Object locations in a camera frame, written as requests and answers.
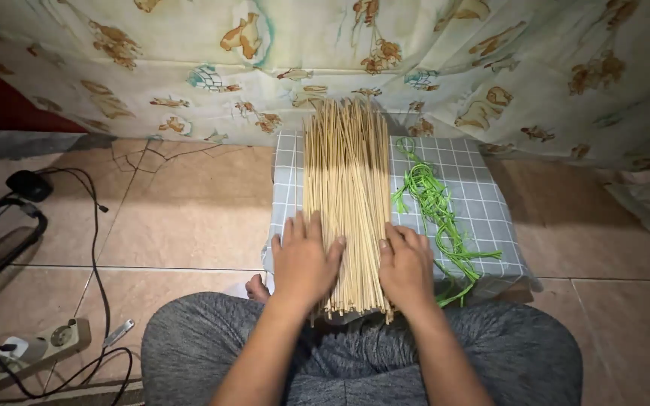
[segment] power strip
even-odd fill
[[[37,371],[85,349],[92,342],[90,323],[85,318],[70,318],[64,324],[47,328],[30,337],[38,343],[46,342],[46,350],[36,361],[28,364],[22,360],[0,357],[22,381]],[[12,377],[0,367],[0,391],[13,383]]]

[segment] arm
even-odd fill
[[[326,255],[321,235],[319,212],[307,230],[298,212],[285,222],[283,244],[279,235],[272,238],[277,290],[210,404],[279,404],[302,323],[330,291],[345,249],[340,237]]]
[[[386,234],[390,244],[381,241],[381,286],[408,320],[430,404],[492,406],[433,297],[433,251],[428,237],[390,223]]]

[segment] curtain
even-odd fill
[[[0,77],[116,136],[270,145],[365,97],[393,135],[650,169],[646,0],[0,0]]]

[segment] gray checkered cloth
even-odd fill
[[[397,138],[399,137],[390,137],[391,193],[403,186],[403,175],[415,164],[397,150],[395,145]],[[457,227],[461,232],[467,233],[465,246],[470,251],[488,252],[500,249],[503,252],[500,260],[482,258],[472,261],[476,272],[482,277],[472,290],[471,300],[492,298],[523,277],[539,285],[521,257],[506,200],[498,185],[495,184],[491,172],[485,166],[483,157],[478,152],[477,143],[469,139],[411,138],[411,140],[415,144],[415,154],[424,161],[435,164],[436,178],[451,192],[451,210],[456,213]],[[273,272],[273,268],[269,242],[273,235],[282,233],[284,221],[287,217],[295,215],[295,207],[302,208],[302,150],[302,132],[281,133],[278,136],[272,217],[267,244],[262,249],[262,264],[270,273]],[[425,234],[418,203],[408,192],[403,195],[403,203],[409,208],[409,212],[398,213],[397,207],[393,204],[393,224],[408,226],[420,234]],[[462,287],[467,286],[465,275],[436,246],[435,233],[438,227],[430,222],[427,226],[430,246],[436,254],[436,261],[443,264]],[[435,265],[433,265],[433,274],[436,281],[447,279]]]

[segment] green raffia string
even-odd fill
[[[469,284],[465,289],[455,295],[451,295],[453,288],[456,288],[455,277],[448,272],[446,267],[438,261],[433,261],[438,269],[443,272],[450,280],[450,286],[446,292],[436,296],[438,305],[443,307],[448,303],[460,299],[460,305],[463,306],[465,294],[467,294],[475,282],[480,278],[480,275],[475,272],[471,259],[474,258],[501,258],[501,251],[493,252],[470,252],[463,244],[463,241],[468,238],[467,233],[460,234],[456,227],[455,213],[448,208],[448,203],[451,200],[451,192],[446,190],[446,187],[436,179],[433,175],[434,164],[423,161],[413,151],[415,150],[415,143],[412,139],[403,136],[399,138],[396,143],[396,148],[403,155],[407,156],[411,161],[416,162],[415,166],[406,172],[404,175],[404,185],[393,193],[392,201],[398,208],[398,213],[403,211],[408,212],[409,208],[403,203],[403,193],[408,191],[410,196],[418,201],[420,205],[420,213],[423,218],[423,227],[425,233],[428,234],[428,223],[431,222],[438,227],[436,231],[436,245],[440,252],[448,258],[453,265],[458,267],[463,274],[468,278]],[[448,236],[450,247],[447,247],[443,242],[443,234]]]

